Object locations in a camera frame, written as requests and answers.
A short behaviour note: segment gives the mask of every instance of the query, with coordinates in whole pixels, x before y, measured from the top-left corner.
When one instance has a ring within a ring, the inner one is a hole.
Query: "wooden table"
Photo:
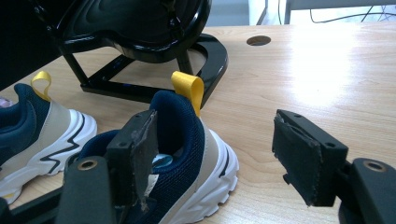
[[[229,201],[202,223],[338,222],[339,201],[333,208],[307,207],[293,186],[285,184],[285,169],[271,151],[279,108],[304,115],[347,145],[349,161],[371,158],[396,167],[395,22],[216,27],[205,33],[224,44],[230,63],[202,118],[233,147],[240,171]],[[248,45],[256,35],[272,41]],[[77,56],[93,73],[115,54],[114,49],[99,49]],[[196,71],[203,57],[194,52],[191,57]],[[117,78],[170,87],[176,68],[175,62],[136,63]],[[52,99],[94,116],[99,133],[121,128],[149,107],[83,92],[62,58],[43,69],[53,77]],[[17,101],[11,88],[0,95]],[[12,207],[60,187],[62,177],[32,180]]]

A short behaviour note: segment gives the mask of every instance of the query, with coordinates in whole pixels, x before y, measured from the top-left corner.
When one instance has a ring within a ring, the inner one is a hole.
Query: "yellow pull tab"
[[[195,114],[199,117],[202,98],[204,96],[204,82],[200,77],[181,72],[174,72],[171,79],[175,92],[187,97],[191,101]]]
[[[35,86],[33,85],[34,82],[36,82],[39,79],[44,79],[46,81],[48,81],[48,85],[47,87],[44,89],[44,94],[41,93],[40,91],[38,91]],[[51,83],[51,78],[50,78],[50,74],[48,74],[47,72],[41,71],[39,72],[37,75],[35,75],[32,78],[32,81],[30,82],[30,85],[32,86],[33,90],[35,91],[35,94],[37,94],[39,97],[41,97],[41,99],[49,101],[50,102],[50,97],[49,97],[49,88],[50,88],[50,83]]]

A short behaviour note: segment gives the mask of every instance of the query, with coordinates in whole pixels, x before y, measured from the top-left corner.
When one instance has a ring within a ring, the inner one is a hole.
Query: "black base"
[[[191,48],[206,56],[204,66],[196,74],[205,83],[204,98],[202,101],[202,106],[204,106],[227,69],[227,50],[214,36],[205,34],[201,34]],[[110,81],[111,78],[134,61],[123,55],[111,61],[91,77],[85,75],[73,55],[64,55],[64,57],[78,77],[81,88],[84,91],[150,103],[154,94],[159,90],[163,90],[161,88]]]

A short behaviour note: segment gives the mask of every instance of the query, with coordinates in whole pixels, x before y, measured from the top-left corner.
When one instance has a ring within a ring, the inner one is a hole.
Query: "sneaker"
[[[235,153],[196,116],[186,97],[158,91],[150,109],[158,114],[159,154],[145,192],[148,211],[135,205],[122,223],[192,223],[212,215],[235,188]],[[105,156],[117,133],[95,136],[79,158]]]
[[[13,203],[38,175],[55,175],[67,158],[96,135],[86,114],[44,100],[26,84],[14,86],[19,101],[0,108],[0,196]]]

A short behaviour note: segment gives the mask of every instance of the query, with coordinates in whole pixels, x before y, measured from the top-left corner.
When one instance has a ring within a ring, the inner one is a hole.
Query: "white sneaker sole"
[[[35,154],[26,166],[0,181],[0,197],[13,203],[21,188],[38,175],[56,175],[64,169],[66,160],[81,151],[83,145],[96,136],[96,121],[89,115],[70,109],[71,122],[67,131],[52,145]]]
[[[239,170],[236,154],[215,132],[211,130],[210,132],[216,139],[219,149],[216,168],[169,223],[193,223],[211,216],[219,210],[219,203],[225,203],[229,198],[229,192],[235,189],[238,180],[236,172]]]

